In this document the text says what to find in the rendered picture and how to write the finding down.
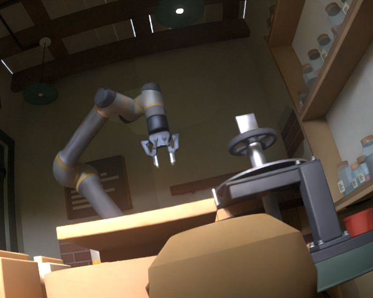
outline ceiling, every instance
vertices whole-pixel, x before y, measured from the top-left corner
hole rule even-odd
[[[40,78],[42,37],[45,81],[94,67],[179,47],[249,36],[245,1],[203,0],[193,25],[169,29],[154,16],[159,0],[0,0],[0,61],[13,73],[19,92]]]

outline door frame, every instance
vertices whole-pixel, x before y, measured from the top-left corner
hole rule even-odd
[[[11,251],[18,252],[16,207],[15,207],[15,183],[14,183],[14,155],[15,142],[0,129],[0,141],[7,145],[7,209],[9,238]]]

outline red container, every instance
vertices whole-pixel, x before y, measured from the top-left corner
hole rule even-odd
[[[373,230],[373,208],[351,215],[343,219],[343,222],[351,237],[371,231]]]

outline shelving unit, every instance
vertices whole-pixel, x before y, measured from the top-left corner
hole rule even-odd
[[[265,37],[285,82],[312,153],[322,162],[326,179],[339,211],[373,196],[373,180],[342,197],[337,187],[336,164],[341,162],[336,143],[325,118],[373,39],[373,0],[354,0],[336,40],[309,92],[303,109],[298,91],[308,88],[302,65],[292,43],[305,0],[277,0],[270,34]]]

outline orange stripe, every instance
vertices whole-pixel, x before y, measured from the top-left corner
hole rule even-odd
[[[97,110],[97,112],[99,112],[102,116],[104,116],[105,118],[109,118],[109,116],[105,115],[104,113],[100,112],[97,108],[97,105],[95,105],[95,109]]]
[[[76,166],[76,176],[75,176],[75,180],[74,182],[72,183],[72,185],[70,187],[73,187],[76,185],[76,182],[77,182],[77,179],[79,178],[79,166]]]
[[[149,106],[147,106],[145,108],[145,111],[147,110],[147,108],[152,107],[152,106],[162,106],[162,107],[164,107],[163,104],[150,104]]]
[[[60,157],[58,156],[58,154],[57,154],[57,161],[58,161],[58,163],[63,167],[63,168],[65,168],[65,169],[68,169],[68,170],[73,170],[73,169],[75,169],[75,168],[71,168],[71,167],[69,167],[69,166],[67,166],[65,163],[63,163],[61,160],[60,160]]]
[[[77,182],[77,184],[76,184],[76,190],[77,190],[77,192],[79,192],[79,185],[80,185],[80,183],[81,183],[84,179],[86,179],[88,176],[97,176],[97,175],[95,175],[95,174],[85,174],[83,177],[81,177],[81,178],[79,179],[79,181]]]
[[[136,98],[136,104],[137,104],[138,109],[141,111],[141,113],[145,114],[145,112],[143,110],[141,110],[141,108],[138,105],[138,97]]]
[[[118,113],[118,115],[122,114],[126,110],[126,107],[127,107],[128,104],[129,104],[129,98],[126,96],[126,106],[124,107],[123,111]]]

